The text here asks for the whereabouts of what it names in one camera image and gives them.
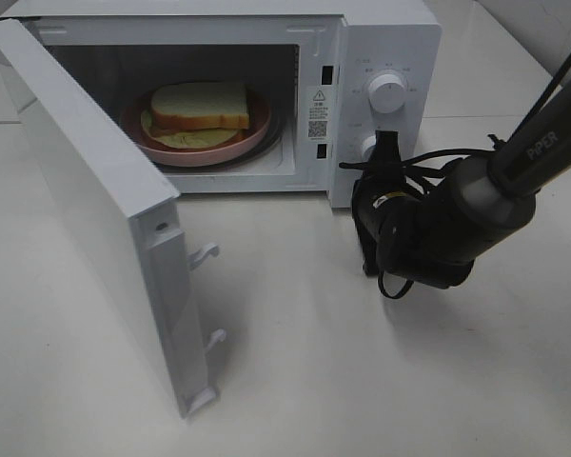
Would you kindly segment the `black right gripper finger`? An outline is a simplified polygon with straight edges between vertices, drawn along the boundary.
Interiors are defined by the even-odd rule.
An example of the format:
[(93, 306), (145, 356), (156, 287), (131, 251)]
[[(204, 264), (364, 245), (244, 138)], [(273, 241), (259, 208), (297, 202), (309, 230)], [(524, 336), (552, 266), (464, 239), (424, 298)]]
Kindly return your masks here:
[(399, 133), (393, 130), (376, 130), (373, 160), (376, 162), (399, 162)]

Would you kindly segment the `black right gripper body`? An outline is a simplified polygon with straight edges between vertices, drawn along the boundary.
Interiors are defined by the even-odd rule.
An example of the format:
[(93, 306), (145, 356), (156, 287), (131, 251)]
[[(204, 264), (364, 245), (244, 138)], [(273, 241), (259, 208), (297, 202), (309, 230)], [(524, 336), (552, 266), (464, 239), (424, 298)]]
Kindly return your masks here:
[(438, 170), (418, 159), (373, 152), (352, 166), (362, 171), (351, 198), (352, 216), (368, 276), (436, 279), (438, 262), (423, 251), (427, 233), (422, 204), (436, 187)]

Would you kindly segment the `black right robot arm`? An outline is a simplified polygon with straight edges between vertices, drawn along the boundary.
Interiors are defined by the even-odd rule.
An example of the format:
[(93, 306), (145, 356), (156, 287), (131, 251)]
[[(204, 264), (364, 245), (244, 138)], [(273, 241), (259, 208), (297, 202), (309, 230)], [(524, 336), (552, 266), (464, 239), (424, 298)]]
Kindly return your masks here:
[(351, 211), (364, 273), (397, 300), (424, 284), (460, 285), (475, 260), (526, 226), (536, 195), (571, 168), (571, 52), (510, 138), (492, 149), (441, 149), (404, 160), (398, 135), (379, 130), (355, 169)]

